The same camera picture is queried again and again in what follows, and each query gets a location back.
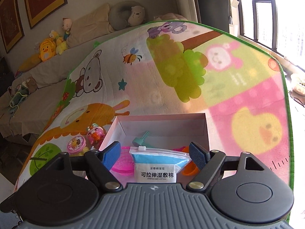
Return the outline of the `orange plastic half shell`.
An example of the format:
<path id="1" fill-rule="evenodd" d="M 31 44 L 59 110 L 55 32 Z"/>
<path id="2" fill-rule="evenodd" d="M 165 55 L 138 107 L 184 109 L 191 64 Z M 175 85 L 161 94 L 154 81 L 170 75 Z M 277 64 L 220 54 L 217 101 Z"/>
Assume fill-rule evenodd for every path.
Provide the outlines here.
<path id="1" fill-rule="evenodd" d="M 182 170 L 182 175 L 184 176 L 195 176 L 200 172 L 199 168 L 197 165 L 193 162 L 190 161 Z"/>

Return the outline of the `pink plastic toy net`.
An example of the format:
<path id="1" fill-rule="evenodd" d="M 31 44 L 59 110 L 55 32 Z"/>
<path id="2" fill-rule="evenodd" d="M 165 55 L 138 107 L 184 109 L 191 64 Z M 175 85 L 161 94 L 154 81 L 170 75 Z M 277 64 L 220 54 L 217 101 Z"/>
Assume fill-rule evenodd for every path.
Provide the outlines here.
<path id="1" fill-rule="evenodd" d="M 130 154 L 130 148 L 130 146 L 121 147 L 120 157 L 111 168 L 111 171 L 124 176 L 131 176 L 134 174 L 134 160 Z"/>

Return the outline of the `teal plastic crank toy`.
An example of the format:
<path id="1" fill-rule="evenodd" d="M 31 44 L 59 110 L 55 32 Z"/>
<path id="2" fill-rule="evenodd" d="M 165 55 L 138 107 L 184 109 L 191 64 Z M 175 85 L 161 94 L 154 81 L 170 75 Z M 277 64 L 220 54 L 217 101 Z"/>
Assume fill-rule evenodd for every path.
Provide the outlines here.
<path id="1" fill-rule="evenodd" d="M 153 148 L 152 145 L 150 145 L 149 143 L 146 142 L 146 138 L 148 136 L 149 136 L 149 131 L 146 131 L 141 138 L 134 138 L 134 140 L 132 141 L 132 144 L 135 147 L 145 146 L 145 147 Z"/>

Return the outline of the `pink lid yellow jelly cup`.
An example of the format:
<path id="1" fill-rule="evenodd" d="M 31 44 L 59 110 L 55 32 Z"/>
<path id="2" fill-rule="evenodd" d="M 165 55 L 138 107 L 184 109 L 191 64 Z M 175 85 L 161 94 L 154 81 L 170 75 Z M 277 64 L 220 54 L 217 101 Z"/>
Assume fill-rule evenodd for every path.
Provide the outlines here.
<path id="1" fill-rule="evenodd" d="M 86 139 L 83 136 L 75 136 L 67 144 L 67 152 L 71 157 L 83 156 L 89 148 L 86 146 Z"/>

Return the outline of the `blue white cotton pad bag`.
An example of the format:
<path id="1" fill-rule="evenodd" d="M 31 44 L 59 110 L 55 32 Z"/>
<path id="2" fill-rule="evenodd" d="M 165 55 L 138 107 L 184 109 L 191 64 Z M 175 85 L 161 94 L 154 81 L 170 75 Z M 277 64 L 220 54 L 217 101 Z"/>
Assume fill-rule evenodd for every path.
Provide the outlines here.
<path id="1" fill-rule="evenodd" d="M 137 183 L 175 183 L 177 174 L 191 161 L 186 152 L 145 146 L 131 147 Z"/>

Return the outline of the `pink cardboard box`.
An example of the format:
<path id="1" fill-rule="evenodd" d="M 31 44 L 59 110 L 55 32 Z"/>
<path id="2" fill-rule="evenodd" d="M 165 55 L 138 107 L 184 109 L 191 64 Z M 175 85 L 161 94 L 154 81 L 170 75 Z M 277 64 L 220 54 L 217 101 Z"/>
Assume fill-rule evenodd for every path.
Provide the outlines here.
<path id="1" fill-rule="evenodd" d="M 177 149 L 198 143 L 209 150 L 209 137 L 204 113 L 175 115 L 117 116 L 100 146 L 105 149 L 114 141 L 132 146 L 134 138 L 149 132 L 146 141 L 155 148 Z"/>

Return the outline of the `colourful cartoon play mat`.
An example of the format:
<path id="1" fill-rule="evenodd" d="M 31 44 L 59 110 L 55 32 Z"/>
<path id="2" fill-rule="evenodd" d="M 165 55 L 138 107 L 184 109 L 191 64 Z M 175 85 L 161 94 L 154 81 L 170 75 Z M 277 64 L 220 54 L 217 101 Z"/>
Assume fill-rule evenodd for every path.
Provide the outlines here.
<path id="1" fill-rule="evenodd" d="M 209 151 L 226 154 L 208 192 L 137 183 L 98 190 L 67 144 L 117 116 L 204 113 Z M 61 101 L 35 141 L 12 200 L 21 228 L 288 228 L 293 152 L 287 88 L 278 62 L 225 32 L 157 21 L 96 46 L 68 75 Z"/>

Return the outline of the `beige sofa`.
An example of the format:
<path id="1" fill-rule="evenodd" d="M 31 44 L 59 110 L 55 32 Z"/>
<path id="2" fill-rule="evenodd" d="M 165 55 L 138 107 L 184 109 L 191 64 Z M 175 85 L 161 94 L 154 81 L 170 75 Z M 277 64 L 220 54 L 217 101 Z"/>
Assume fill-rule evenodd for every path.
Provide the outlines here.
<path id="1" fill-rule="evenodd" d="M 1 96 L 1 139 L 33 145 L 34 140 L 42 133 L 60 101 L 69 72 L 77 67 L 94 49 L 95 42 L 104 42 L 118 35 L 128 32 L 130 28 L 115 31 L 108 35 L 67 49 L 61 55 L 38 64 L 30 71 L 15 79 L 11 85 L 17 85 L 33 78 L 37 89 L 20 105 L 14 115 L 9 111 L 10 92 Z"/>

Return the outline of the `green cloth on sofa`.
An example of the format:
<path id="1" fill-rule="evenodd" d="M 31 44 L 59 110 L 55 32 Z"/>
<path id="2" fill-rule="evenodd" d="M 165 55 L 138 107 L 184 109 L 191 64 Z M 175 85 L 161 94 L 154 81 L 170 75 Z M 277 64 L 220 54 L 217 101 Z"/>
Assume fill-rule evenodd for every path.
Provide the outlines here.
<path id="1" fill-rule="evenodd" d="M 9 103 L 10 106 L 10 114 L 15 115 L 16 111 L 19 109 L 21 103 L 27 99 L 30 91 L 27 86 L 20 84 L 15 89 L 15 94 L 12 96 L 12 99 Z"/>

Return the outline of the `yellow long plush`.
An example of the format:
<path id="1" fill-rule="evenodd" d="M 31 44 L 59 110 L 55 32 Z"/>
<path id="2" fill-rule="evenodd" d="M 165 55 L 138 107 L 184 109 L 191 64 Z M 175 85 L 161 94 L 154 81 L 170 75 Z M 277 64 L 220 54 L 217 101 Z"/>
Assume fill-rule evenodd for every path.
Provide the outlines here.
<path id="1" fill-rule="evenodd" d="M 22 65 L 20 65 L 20 67 L 18 68 L 18 71 L 27 72 L 27 71 L 31 70 L 32 68 L 36 67 L 41 62 L 42 62 L 42 60 L 39 57 L 39 54 L 35 53 L 31 57 L 29 57 L 27 60 L 25 60 Z"/>

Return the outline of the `orange duck plush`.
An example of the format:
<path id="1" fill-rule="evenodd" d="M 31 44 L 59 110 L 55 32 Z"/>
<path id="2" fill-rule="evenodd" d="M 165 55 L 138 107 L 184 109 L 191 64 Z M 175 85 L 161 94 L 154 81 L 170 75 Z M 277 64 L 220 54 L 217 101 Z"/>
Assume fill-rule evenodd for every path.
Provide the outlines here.
<path id="1" fill-rule="evenodd" d="M 40 43 L 39 58 L 42 61 L 47 61 L 56 55 L 56 44 L 51 38 L 46 38 Z"/>

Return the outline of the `beige pillow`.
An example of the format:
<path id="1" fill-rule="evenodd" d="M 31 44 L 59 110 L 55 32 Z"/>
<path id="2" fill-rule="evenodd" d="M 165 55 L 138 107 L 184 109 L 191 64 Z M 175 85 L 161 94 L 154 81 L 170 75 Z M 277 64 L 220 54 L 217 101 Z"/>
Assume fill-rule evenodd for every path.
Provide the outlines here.
<path id="1" fill-rule="evenodd" d="M 114 32 L 109 22 L 110 5 L 105 3 L 91 13 L 73 21 L 66 42 L 69 48 Z"/>

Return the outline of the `small doll plush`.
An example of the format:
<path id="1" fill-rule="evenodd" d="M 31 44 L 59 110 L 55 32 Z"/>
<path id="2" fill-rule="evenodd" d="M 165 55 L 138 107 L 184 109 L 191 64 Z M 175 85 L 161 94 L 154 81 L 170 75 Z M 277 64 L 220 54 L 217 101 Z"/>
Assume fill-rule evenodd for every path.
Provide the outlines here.
<path id="1" fill-rule="evenodd" d="M 70 18 L 63 18 L 62 28 L 65 31 L 64 33 L 64 40 L 66 41 L 67 38 L 70 36 L 70 30 L 72 27 L 73 21 Z"/>

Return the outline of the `grey neck pillow bear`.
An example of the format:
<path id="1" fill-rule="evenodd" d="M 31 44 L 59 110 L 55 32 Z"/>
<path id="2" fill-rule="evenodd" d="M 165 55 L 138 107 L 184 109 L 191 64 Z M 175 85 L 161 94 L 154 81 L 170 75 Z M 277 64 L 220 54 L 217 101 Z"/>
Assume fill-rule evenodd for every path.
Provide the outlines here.
<path id="1" fill-rule="evenodd" d="M 109 12 L 109 23 L 116 31 L 138 26 L 145 20 L 145 8 L 135 1 L 120 2 L 114 5 Z"/>

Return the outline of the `window frame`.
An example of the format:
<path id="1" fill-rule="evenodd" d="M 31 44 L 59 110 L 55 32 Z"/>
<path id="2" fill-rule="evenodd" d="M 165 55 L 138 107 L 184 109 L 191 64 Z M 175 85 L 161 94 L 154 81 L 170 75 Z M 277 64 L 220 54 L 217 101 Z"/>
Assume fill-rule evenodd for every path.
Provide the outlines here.
<path id="1" fill-rule="evenodd" d="M 304 61 L 304 0 L 233 0 L 239 33 L 299 65 Z"/>

